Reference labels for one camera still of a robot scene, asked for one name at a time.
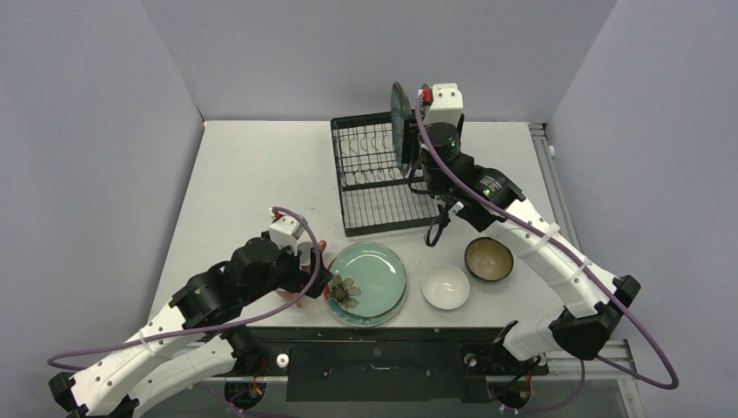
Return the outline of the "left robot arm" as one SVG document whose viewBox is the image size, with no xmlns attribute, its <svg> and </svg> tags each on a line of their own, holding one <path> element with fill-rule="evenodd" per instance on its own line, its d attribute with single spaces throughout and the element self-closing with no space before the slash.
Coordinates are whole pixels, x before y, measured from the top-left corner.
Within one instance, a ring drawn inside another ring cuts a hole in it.
<svg viewBox="0 0 738 418">
<path fill-rule="evenodd" d="M 95 364 L 63 366 L 49 381 L 54 401 L 69 417 L 141 417 L 204 379 L 253 372 L 261 347 L 243 308 L 279 289 L 317 298 L 331 278 L 320 241 L 307 243 L 306 270 L 296 244 L 275 229 L 247 240 L 188 279 L 129 340 L 99 349 Z"/>
</svg>

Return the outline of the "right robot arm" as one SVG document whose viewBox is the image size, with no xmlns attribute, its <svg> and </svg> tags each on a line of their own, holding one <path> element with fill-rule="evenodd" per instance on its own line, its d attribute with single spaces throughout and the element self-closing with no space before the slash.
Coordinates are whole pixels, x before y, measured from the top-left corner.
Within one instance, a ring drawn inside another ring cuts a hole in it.
<svg viewBox="0 0 738 418">
<path fill-rule="evenodd" d="M 584 361 L 598 358 L 641 290 L 640 282 L 596 266 L 564 239 L 558 225 L 540 216 L 507 175 L 461 152 L 456 125 L 429 125 L 426 134 L 443 165 L 426 149 L 415 123 L 402 117 L 392 121 L 399 168 L 421 170 L 427 194 L 448 209 L 457 206 L 459 218 L 524 262 L 563 305 L 539 320 L 511 321 L 490 350 L 494 366 L 512 372 L 524 361 L 557 350 Z"/>
</svg>

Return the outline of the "small pink mug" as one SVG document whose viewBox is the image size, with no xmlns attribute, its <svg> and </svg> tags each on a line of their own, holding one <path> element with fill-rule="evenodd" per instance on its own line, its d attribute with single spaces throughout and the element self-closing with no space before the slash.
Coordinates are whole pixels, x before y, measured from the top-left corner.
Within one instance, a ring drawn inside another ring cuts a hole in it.
<svg viewBox="0 0 738 418">
<path fill-rule="evenodd" d="M 326 241 L 320 240 L 318 242 L 319 252 L 322 253 L 326 248 Z M 301 242 L 298 245 L 299 250 L 299 264 L 300 268 L 304 271 L 308 271 L 312 265 L 312 242 Z"/>
</svg>

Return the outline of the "black wire dish rack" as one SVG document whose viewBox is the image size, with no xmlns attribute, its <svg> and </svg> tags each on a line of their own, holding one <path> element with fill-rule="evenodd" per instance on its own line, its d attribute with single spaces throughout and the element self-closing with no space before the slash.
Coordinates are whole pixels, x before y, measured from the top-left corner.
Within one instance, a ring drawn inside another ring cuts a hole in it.
<svg viewBox="0 0 738 418">
<path fill-rule="evenodd" d="M 332 149 L 344 233 L 358 237 L 430 226 L 439 215 L 433 199 L 414 193 L 397 167 L 388 112 L 334 118 Z"/>
</svg>

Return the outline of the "large pink mug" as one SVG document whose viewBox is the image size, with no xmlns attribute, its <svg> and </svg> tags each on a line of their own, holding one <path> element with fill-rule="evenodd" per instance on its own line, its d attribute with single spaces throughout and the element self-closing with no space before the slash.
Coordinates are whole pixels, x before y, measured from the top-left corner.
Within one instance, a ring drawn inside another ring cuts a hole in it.
<svg viewBox="0 0 738 418">
<path fill-rule="evenodd" d="M 296 308 L 302 308 L 304 305 L 303 298 L 299 293 L 291 293 L 283 289 L 278 289 L 275 293 L 286 302 L 293 301 L 292 305 Z"/>
</svg>

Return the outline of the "blue glazed plate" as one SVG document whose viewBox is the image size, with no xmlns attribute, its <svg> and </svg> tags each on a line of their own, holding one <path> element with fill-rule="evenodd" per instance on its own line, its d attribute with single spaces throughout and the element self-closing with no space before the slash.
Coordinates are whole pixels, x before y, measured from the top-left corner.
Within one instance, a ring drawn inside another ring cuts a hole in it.
<svg viewBox="0 0 738 418">
<path fill-rule="evenodd" d="M 404 143 L 405 143 L 405 123 L 409 118 L 411 106 L 407 95 L 401 84 L 395 81 L 391 91 L 391 125 L 392 125 L 392 143 L 395 152 L 397 167 L 400 174 L 405 177 L 409 171 L 409 166 L 404 160 Z"/>
</svg>

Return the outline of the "light teal flower plate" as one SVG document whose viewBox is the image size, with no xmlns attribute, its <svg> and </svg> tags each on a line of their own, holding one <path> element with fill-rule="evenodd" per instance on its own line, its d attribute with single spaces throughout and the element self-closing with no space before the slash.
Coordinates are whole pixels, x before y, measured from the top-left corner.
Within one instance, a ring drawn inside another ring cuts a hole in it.
<svg viewBox="0 0 738 418">
<path fill-rule="evenodd" d="M 345 311 L 363 317 L 391 309 L 407 288 L 399 256 L 376 242 L 354 243 L 341 250 L 329 267 L 333 299 Z"/>
</svg>

